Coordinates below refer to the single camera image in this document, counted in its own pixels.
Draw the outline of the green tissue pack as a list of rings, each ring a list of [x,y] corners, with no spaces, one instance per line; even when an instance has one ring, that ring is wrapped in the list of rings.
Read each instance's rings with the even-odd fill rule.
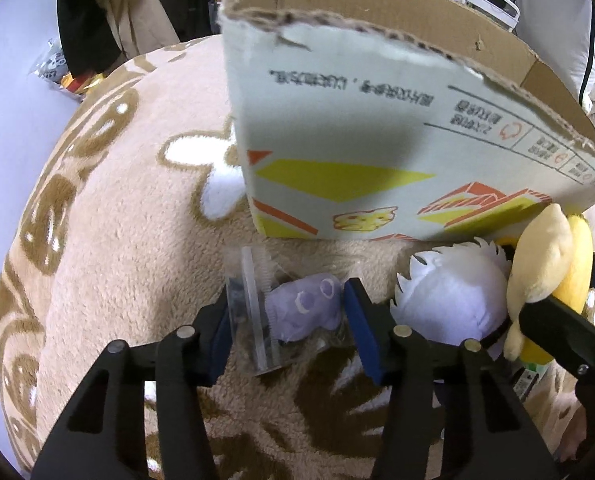
[[[511,384],[513,391],[521,402],[524,402],[534,387],[544,377],[549,364],[540,365],[535,363],[526,363],[518,360],[512,365]]]

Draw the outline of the yellow plush toy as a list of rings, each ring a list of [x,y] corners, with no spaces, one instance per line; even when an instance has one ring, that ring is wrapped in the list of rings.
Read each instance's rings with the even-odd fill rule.
[[[548,205],[522,232],[507,286],[511,327],[503,345],[507,361],[546,365],[552,356],[521,331],[524,306],[555,296],[576,313],[584,309],[593,270],[593,233],[586,219]]]

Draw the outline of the purple plush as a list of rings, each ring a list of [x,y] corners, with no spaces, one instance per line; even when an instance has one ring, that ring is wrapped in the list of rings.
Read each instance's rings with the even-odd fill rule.
[[[340,255],[227,248],[224,274],[238,370],[265,375],[349,344],[343,286],[355,266]]]

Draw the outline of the white-haired dark plush doll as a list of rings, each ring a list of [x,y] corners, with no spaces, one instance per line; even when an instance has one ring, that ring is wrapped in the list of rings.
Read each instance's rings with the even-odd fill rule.
[[[416,252],[408,273],[397,275],[392,318],[432,342],[479,340],[497,359],[507,332],[510,269],[503,248],[480,237]]]

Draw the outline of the beige patterned rug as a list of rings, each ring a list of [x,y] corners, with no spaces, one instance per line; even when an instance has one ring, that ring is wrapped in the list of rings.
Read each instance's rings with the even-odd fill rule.
[[[256,229],[217,36],[137,56],[84,99],[42,170],[0,275],[0,396],[31,470],[104,344],[154,341],[214,300],[224,248],[352,259],[383,300],[426,240]]]

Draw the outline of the cardboard box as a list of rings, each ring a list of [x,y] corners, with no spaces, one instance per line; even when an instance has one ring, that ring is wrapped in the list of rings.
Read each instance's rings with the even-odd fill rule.
[[[595,127],[517,36],[454,0],[221,0],[256,229],[426,240],[595,204]]]

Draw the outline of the white softbox curtain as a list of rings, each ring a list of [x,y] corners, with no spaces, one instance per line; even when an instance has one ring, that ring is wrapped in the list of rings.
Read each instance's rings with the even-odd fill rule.
[[[517,0],[518,36],[557,74],[595,125],[595,6],[591,0]]]

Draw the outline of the snack bags on floor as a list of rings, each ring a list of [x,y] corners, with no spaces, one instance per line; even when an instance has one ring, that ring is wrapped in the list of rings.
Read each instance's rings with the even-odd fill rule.
[[[53,90],[68,94],[78,101],[82,101],[105,79],[103,74],[95,72],[75,77],[67,65],[61,41],[58,39],[48,41],[30,73],[45,81]]]

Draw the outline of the white utility cart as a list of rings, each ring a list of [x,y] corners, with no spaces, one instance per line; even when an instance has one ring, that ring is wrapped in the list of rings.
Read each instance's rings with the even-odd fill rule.
[[[511,0],[462,0],[467,6],[482,12],[508,32],[518,26],[520,9]]]

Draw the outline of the beige coat hanging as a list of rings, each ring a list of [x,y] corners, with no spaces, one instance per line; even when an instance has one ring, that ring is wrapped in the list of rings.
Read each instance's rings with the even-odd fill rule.
[[[106,12],[112,36],[125,58],[178,44],[160,0],[96,0]]]

